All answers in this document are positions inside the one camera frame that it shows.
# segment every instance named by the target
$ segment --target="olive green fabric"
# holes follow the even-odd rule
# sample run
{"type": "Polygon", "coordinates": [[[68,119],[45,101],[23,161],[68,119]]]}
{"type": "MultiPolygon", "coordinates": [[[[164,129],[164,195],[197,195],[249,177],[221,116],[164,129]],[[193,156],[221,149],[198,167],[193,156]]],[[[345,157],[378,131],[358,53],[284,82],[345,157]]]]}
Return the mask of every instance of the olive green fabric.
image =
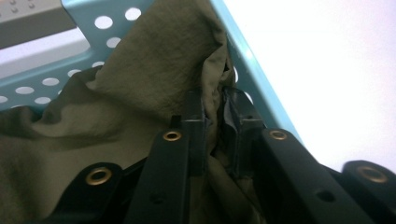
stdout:
{"type": "Polygon", "coordinates": [[[234,85],[230,68],[208,1],[157,0],[105,65],[72,76],[42,115],[25,106],[0,112],[0,222],[47,216],[90,164],[126,168],[146,157],[186,91],[201,87],[211,120],[208,171],[191,179],[190,223],[262,223],[251,180],[232,180],[210,156],[219,154],[220,90],[234,85]]]}

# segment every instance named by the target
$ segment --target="khaki cloth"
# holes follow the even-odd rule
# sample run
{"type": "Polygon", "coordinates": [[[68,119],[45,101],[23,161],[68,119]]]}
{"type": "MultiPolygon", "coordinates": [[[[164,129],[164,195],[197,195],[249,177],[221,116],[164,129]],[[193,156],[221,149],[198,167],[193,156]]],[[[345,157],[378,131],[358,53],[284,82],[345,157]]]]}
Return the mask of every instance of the khaki cloth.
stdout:
{"type": "Polygon", "coordinates": [[[196,87],[212,124],[207,174],[191,179],[190,223],[262,223],[250,179],[232,180],[209,155],[221,87],[234,85],[231,68],[226,34],[208,1],[156,1],[103,67],[72,76],[42,115],[25,106],[0,113],[0,223],[47,216],[90,164],[126,168],[146,157],[196,87]]]}

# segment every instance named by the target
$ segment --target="basket hole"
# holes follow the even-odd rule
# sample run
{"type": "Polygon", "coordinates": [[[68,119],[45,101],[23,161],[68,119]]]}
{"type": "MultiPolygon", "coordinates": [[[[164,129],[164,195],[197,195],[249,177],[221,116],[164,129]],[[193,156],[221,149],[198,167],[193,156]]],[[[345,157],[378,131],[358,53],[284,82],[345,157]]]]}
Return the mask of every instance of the basket hole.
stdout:
{"type": "Polygon", "coordinates": [[[38,105],[45,105],[50,102],[50,98],[48,97],[38,97],[35,99],[35,103],[38,105]]]}
{"type": "Polygon", "coordinates": [[[106,44],[109,48],[114,49],[119,43],[121,39],[118,37],[111,37],[107,40],[106,44]]]}
{"type": "Polygon", "coordinates": [[[0,96],[0,104],[5,103],[8,101],[8,98],[6,96],[0,96]]]}
{"type": "Polygon", "coordinates": [[[239,76],[238,76],[238,70],[236,70],[236,68],[234,67],[234,68],[233,68],[233,71],[235,72],[235,82],[238,82],[238,78],[239,78],[239,76]]]}
{"type": "Polygon", "coordinates": [[[100,16],[95,20],[95,26],[101,30],[110,28],[113,25],[113,20],[108,16],[100,16]]]}
{"type": "Polygon", "coordinates": [[[81,72],[81,70],[73,69],[73,70],[70,70],[70,71],[67,73],[67,75],[70,76],[70,77],[72,77],[75,73],[79,73],[79,72],[81,72]]]}
{"type": "Polygon", "coordinates": [[[19,87],[15,90],[17,94],[30,94],[35,90],[32,87],[19,87]]]}
{"type": "Polygon", "coordinates": [[[96,63],[93,63],[93,64],[92,64],[92,67],[101,66],[101,65],[103,65],[103,64],[105,64],[105,63],[104,63],[104,62],[96,62],[96,63]]]}
{"type": "Polygon", "coordinates": [[[59,84],[59,79],[55,77],[49,77],[42,81],[45,86],[56,86],[59,84]]]}
{"type": "Polygon", "coordinates": [[[250,96],[247,92],[245,92],[245,95],[247,96],[247,98],[249,99],[249,101],[253,104],[253,99],[251,99],[251,96],[250,96]]]}
{"type": "Polygon", "coordinates": [[[142,11],[137,7],[131,7],[125,12],[125,18],[128,21],[135,21],[140,17],[140,15],[142,15],[142,11]]]}

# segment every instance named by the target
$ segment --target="metal grommet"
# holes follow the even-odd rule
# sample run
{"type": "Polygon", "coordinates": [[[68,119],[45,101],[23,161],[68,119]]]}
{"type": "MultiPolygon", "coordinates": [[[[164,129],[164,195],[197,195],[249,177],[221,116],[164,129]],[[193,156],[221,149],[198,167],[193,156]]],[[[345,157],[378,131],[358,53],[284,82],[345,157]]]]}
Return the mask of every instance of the metal grommet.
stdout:
{"type": "Polygon", "coordinates": [[[112,176],[112,173],[106,167],[99,167],[91,170],[91,172],[85,178],[87,184],[96,186],[107,182],[112,176]]]}
{"type": "Polygon", "coordinates": [[[383,184],[388,181],[388,178],[382,172],[370,166],[360,166],[357,170],[361,176],[375,183],[383,184]]]}
{"type": "Polygon", "coordinates": [[[288,136],[281,131],[271,131],[270,136],[276,140],[285,140],[288,136]]]}
{"type": "Polygon", "coordinates": [[[181,138],[181,133],[176,131],[170,131],[163,135],[163,139],[169,142],[177,141],[180,138],[181,138]]]}

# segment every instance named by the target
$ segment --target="blue plastic edge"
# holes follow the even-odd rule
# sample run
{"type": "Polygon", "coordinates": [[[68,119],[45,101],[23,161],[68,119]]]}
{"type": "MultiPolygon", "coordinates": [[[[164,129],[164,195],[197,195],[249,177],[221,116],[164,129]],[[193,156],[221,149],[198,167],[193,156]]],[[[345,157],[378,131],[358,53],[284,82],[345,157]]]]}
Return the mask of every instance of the blue plastic edge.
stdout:
{"type": "Polygon", "coordinates": [[[228,10],[227,6],[222,0],[210,1],[219,19],[225,26],[229,40],[232,42],[232,46],[237,51],[237,54],[240,56],[242,63],[247,69],[249,77],[252,79],[252,82],[259,93],[259,95],[251,94],[255,106],[261,108],[265,107],[264,109],[269,111],[271,115],[269,118],[268,115],[264,114],[264,109],[259,109],[259,113],[264,119],[267,119],[267,123],[269,123],[268,126],[274,126],[272,128],[281,128],[288,130],[301,141],[301,138],[297,133],[294,125],[292,124],[285,108],[276,96],[274,89],[272,88],[269,80],[262,71],[262,68],[257,62],[256,58],[254,57],[254,54],[250,49],[248,42],[246,41],[242,32],[234,21],[233,16],[228,10]]]}

